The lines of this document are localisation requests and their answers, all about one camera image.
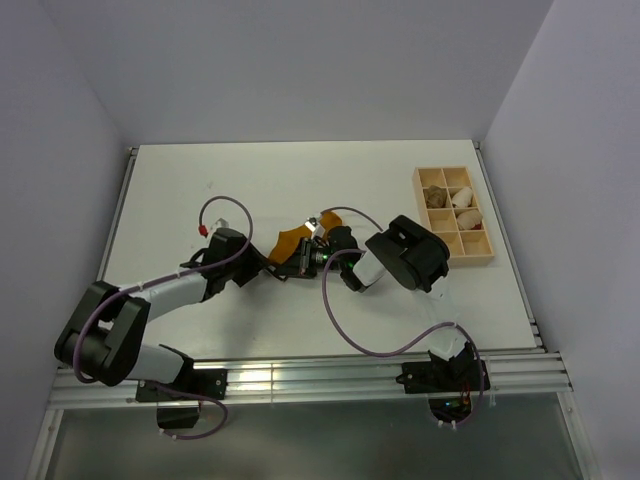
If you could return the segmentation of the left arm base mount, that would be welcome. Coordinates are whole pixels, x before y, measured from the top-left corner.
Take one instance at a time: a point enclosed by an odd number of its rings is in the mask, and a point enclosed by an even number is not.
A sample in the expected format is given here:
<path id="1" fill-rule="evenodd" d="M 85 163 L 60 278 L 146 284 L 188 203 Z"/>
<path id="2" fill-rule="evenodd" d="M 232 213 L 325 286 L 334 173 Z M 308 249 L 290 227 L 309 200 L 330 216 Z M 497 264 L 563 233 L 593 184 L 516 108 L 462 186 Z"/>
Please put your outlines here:
<path id="1" fill-rule="evenodd" d="M 162 434 L 179 440 L 201 439 L 220 431 L 228 420 L 229 411 L 223 403 L 227 380 L 228 370 L 224 368 L 195 369 L 170 384 L 140 380 L 135 400 L 157 404 L 156 423 Z M 219 407 L 222 417 L 209 431 L 192 433 L 205 403 Z"/>

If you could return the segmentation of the brown sock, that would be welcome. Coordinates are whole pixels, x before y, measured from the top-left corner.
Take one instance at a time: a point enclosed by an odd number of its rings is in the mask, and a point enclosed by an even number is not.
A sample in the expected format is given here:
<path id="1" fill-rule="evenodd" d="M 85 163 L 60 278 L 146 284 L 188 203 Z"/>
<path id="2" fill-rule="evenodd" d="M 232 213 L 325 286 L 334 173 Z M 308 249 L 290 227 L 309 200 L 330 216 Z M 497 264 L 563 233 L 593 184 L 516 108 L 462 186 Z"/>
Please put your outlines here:
<path id="1" fill-rule="evenodd" d="M 430 185 L 425 189 L 425 202 L 428 209 L 441 209 L 446 207 L 447 191 L 437 185 Z"/>

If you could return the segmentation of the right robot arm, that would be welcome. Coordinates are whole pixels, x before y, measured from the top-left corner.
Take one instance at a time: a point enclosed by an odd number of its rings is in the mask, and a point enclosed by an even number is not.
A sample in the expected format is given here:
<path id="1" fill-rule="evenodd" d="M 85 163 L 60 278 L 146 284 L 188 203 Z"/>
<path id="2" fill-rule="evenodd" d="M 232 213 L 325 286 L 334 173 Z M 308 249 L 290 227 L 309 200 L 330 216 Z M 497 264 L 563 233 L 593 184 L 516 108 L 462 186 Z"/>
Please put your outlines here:
<path id="1" fill-rule="evenodd" d="M 423 340 L 433 364 L 435 383 L 452 390 L 462 383 L 468 369 L 479 361 L 474 342 L 457 323 L 448 294 L 450 250 L 434 233 L 404 215 L 378 231 L 360 248 L 352 229 L 329 211 L 311 217 L 294 230 L 279 234 L 268 260 L 274 274 L 283 279 L 321 278 L 325 311 L 337 333 L 353 349 L 371 357 L 403 354 Z M 350 338 L 333 313 L 327 277 L 336 271 L 352 291 L 362 293 L 389 274 L 403 288 L 426 296 L 428 329 L 408 344 L 390 352 L 366 349 Z"/>

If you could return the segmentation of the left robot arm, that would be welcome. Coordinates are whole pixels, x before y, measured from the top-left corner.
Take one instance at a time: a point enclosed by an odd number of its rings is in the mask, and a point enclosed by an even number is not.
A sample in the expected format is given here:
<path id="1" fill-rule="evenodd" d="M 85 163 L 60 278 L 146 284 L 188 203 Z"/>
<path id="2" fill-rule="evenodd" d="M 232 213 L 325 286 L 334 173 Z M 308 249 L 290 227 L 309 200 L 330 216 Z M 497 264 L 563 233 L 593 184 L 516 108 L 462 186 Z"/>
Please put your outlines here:
<path id="1" fill-rule="evenodd" d="M 224 385 L 195 367 L 188 355 L 143 343 L 147 324 L 168 313 L 212 299 L 228 282 L 242 287 L 269 268 L 244 234 L 217 228 L 209 245 L 170 275 L 129 287 L 91 284 L 54 346 L 54 356 L 85 383 L 116 386 L 138 380 L 172 399 L 212 397 Z"/>

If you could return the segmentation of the mustard striped sock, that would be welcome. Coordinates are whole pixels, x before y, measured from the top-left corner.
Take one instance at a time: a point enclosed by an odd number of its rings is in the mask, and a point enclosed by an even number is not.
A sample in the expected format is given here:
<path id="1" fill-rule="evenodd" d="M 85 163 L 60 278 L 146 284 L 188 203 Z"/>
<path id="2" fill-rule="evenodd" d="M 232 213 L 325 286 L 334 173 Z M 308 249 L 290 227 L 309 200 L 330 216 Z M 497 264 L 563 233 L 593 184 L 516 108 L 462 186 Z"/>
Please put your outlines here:
<path id="1" fill-rule="evenodd" d="M 325 228 L 325 233 L 322 238 L 316 238 L 321 240 L 328 239 L 328 232 L 343 225 L 343 220 L 333 211 L 325 211 L 317 216 L 320 219 L 322 225 Z M 309 230 L 304 226 L 304 223 L 291 230 L 281 231 L 278 234 L 277 241 L 270 254 L 268 260 L 272 265 L 279 266 L 283 264 L 296 250 L 299 242 L 303 238 L 310 238 Z"/>

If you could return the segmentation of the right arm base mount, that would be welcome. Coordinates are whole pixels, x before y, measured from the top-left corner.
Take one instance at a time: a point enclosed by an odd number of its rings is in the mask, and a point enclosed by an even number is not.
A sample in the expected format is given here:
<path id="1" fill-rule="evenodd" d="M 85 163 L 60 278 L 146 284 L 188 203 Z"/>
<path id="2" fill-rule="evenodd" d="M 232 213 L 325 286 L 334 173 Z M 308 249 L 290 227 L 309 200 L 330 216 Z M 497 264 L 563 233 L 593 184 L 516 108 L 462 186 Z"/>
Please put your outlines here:
<path id="1" fill-rule="evenodd" d="M 428 403 L 431 414 L 448 424 L 466 420 L 473 412 L 472 394 L 486 392 L 491 387 L 485 362 L 481 360 L 477 364 L 474 359 L 462 369 L 454 367 L 453 361 L 438 357 L 404 362 L 395 381 L 408 395 L 446 394 L 442 398 L 429 398 Z"/>

